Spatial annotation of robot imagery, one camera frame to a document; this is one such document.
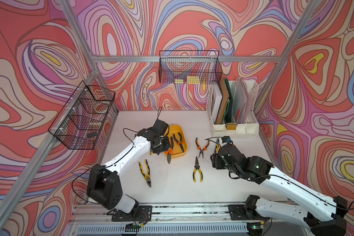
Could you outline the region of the orange black pliers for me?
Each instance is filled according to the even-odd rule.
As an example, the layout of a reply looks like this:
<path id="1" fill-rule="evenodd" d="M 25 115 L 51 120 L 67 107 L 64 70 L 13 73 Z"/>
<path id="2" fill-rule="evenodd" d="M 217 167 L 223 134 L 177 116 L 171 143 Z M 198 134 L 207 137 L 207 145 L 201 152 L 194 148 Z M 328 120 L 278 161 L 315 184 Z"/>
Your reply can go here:
<path id="1" fill-rule="evenodd" d="M 168 164 L 171 163 L 171 159 L 172 159 L 172 154 L 173 154 L 173 148 L 174 148 L 174 139 L 173 137 L 170 137 L 170 148 L 168 149 L 168 151 L 166 151 L 166 155 L 167 155 L 167 162 Z"/>

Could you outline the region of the orange long nose pliers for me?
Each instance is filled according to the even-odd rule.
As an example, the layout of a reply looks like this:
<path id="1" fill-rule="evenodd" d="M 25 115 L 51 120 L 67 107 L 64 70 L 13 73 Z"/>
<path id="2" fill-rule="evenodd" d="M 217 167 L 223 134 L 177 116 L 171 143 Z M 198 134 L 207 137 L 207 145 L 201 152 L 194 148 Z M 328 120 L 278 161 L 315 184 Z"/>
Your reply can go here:
<path id="1" fill-rule="evenodd" d="M 199 142 L 198 142 L 198 137 L 197 137 L 197 138 L 195 139 L 195 143 L 196 143 L 197 149 L 199 150 L 198 158 L 200 158 L 200 157 L 204 158 L 204 151 L 206 151 L 207 148 L 208 148 L 208 146 L 209 146 L 209 140 L 207 140 L 206 145 L 200 146 L 200 144 L 199 144 Z"/>

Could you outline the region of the yellow long nose pliers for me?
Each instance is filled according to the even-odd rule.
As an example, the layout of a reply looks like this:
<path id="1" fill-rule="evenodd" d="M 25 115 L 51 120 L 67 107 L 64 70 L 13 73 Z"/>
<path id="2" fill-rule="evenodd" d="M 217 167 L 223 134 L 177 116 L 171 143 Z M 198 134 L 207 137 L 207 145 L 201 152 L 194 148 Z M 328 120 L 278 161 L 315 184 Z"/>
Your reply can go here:
<path id="1" fill-rule="evenodd" d="M 195 158 L 195 165 L 194 165 L 194 171 L 193 171 L 193 181 L 194 182 L 196 182 L 196 173 L 197 172 L 199 172 L 199 174 L 200 174 L 200 182 L 203 182 L 203 173 L 202 173 L 200 165 L 199 165 L 198 157 Z"/>

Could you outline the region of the yellow black combination pliers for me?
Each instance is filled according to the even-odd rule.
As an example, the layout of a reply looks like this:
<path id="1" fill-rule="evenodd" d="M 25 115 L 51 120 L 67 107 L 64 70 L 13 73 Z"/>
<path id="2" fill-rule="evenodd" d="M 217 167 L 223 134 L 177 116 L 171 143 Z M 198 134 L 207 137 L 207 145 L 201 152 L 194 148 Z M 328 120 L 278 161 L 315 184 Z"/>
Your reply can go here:
<path id="1" fill-rule="evenodd" d="M 221 143 L 220 143 L 220 139 L 219 138 L 216 138 L 216 146 L 215 146 L 215 153 L 218 153 L 218 151 L 220 150 L 221 148 Z"/>

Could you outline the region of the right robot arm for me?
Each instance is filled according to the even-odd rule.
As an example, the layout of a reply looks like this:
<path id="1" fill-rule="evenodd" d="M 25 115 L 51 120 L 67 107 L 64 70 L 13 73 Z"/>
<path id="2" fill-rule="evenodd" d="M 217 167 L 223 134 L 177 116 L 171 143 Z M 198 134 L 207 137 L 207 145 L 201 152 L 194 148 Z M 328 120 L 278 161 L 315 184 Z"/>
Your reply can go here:
<path id="1" fill-rule="evenodd" d="M 213 168 L 228 170 L 232 180 L 243 179 L 268 187 L 294 202 L 291 205 L 249 195 L 244 204 L 229 206 L 232 220 L 276 218 L 304 227 L 315 236 L 346 234 L 344 217 L 354 209 L 354 201 L 349 204 L 340 196 L 329 197 L 314 191 L 259 156 L 245 157 L 228 136 L 217 140 L 210 160 Z"/>

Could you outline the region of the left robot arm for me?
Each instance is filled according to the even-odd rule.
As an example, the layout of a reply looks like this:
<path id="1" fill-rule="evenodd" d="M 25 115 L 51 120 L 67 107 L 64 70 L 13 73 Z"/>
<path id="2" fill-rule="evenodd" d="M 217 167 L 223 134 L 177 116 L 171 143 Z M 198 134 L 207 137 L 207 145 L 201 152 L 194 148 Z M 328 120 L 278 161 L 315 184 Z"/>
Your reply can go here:
<path id="1" fill-rule="evenodd" d="M 123 175 L 138 159 L 147 154 L 160 154 L 170 148 L 169 125 L 157 119 L 152 127 L 137 132 L 133 141 L 120 154 L 104 165 L 94 165 L 89 174 L 87 196 L 108 210 L 132 212 L 137 201 L 123 192 Z"/>

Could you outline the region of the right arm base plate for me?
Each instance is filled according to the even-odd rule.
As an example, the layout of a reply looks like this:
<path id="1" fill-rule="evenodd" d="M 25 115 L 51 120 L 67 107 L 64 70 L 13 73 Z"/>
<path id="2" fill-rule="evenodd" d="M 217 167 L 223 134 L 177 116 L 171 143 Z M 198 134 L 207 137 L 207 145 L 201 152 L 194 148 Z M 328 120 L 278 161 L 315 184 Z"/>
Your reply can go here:
<path id="1" fill-rule="evenodd" d="M 228 210 L 230 213 L 231 220 L 258 220 L 258 221 L 269 221 L 269 217 L 263 217 L 256 212 L 256 207 L 246 204 L 241 205 L 228 205 Z"/>

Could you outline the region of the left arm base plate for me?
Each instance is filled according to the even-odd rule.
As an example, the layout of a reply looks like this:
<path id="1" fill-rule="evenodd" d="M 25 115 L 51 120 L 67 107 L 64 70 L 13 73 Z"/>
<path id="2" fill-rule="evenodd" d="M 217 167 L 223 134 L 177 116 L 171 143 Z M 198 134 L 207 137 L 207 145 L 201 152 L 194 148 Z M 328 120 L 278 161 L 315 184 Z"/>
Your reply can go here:
<path id="1" fill-rule="evenodd" d="M 106 215 L 112 217 L 113 222 L 135 221 L 138 223 L 146 223 L 151 221 L 152 206 L 140 205 L 135 207 L 130 213 L 125 213 L 118 209 L 113 209 Z"/>

